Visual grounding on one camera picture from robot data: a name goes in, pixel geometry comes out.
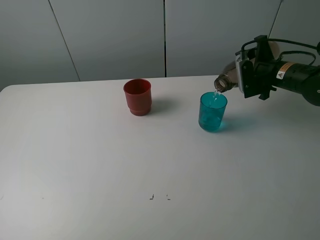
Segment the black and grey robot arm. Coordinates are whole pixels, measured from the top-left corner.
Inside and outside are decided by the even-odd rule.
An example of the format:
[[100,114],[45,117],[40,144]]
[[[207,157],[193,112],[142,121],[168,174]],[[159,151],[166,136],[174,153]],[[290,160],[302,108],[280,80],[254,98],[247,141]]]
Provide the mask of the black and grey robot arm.
[[269,42],[280,42],[302,46],[308,49],[320,51],[319,46],[313,46],[292,40],[268,38],[258,36],[255,39],[257,50],[253,72],[249,74],[249,82],[245,84],[244,97],[259,96],[261,100],[270,97],[270,91],[281,88],[303,96],[303,98],[314,106],[320,105],[320,67],[309,64],[283,61],[284,55],[302,54],[316,59],[311,52],[291,50],[283,51],[278,57],[272,55]]

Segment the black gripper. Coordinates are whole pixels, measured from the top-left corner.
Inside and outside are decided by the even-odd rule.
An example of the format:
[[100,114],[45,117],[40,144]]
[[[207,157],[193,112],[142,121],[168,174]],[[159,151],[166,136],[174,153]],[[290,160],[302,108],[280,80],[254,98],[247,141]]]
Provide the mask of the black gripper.
[[305,91],[305,65],[301,63],[273,60],[274,55],[267,35],[254,38],[256,46],[254,76],[259,82],[260,100],[267,100],[277,88],[303,94]]

